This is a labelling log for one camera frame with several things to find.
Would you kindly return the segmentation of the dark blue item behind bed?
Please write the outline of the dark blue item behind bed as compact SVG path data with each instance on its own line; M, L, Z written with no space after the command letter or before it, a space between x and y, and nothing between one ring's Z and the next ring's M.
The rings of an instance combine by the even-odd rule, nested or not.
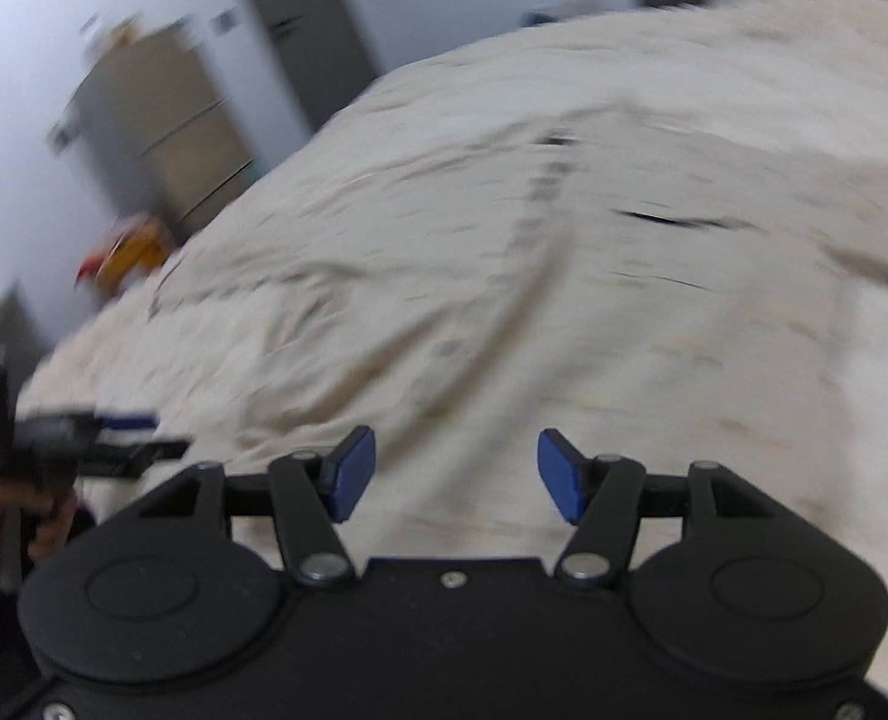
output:
M551 15L548 11L527 11L520 18L520 26L522 28L537 28L537 26L553 25L553 23L561 23L561 16Z

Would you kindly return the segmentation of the beige drawer cabinet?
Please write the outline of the beige drawer cabinet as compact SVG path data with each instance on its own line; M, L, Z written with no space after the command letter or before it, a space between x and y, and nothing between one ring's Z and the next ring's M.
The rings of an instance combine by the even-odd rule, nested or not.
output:
M187 241L254 182L254 151L187 26L109 49L47 133L53 153L83 148L122 216L146 213Z

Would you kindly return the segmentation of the orange box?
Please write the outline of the orange box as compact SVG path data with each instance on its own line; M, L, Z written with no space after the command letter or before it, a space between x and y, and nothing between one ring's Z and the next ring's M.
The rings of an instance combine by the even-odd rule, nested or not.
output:
M74 286L89 284L106 299L163 268L176 244L156 216L140 213L117 223L78 266Z

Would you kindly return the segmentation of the beige patterned button cardigan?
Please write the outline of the beige patterned button cardigan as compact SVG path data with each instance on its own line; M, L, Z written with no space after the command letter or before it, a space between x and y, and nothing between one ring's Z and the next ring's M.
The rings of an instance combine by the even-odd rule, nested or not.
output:
M828 520L859 278L888 281L888 166L600 110L322 202L257 188L151 315L234 374L197 431L244 468L376 431L356 554L548 553L547 427Z

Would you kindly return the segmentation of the cream fluffy bed blanket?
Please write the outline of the cream fluffy bed blanket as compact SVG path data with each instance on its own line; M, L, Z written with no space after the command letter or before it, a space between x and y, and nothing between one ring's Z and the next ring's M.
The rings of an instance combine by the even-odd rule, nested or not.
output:
M556 553L554 427L730 466L888 585L888 0L597 16L392 71L19 406L153 411L234 473L366 424L356 559Z

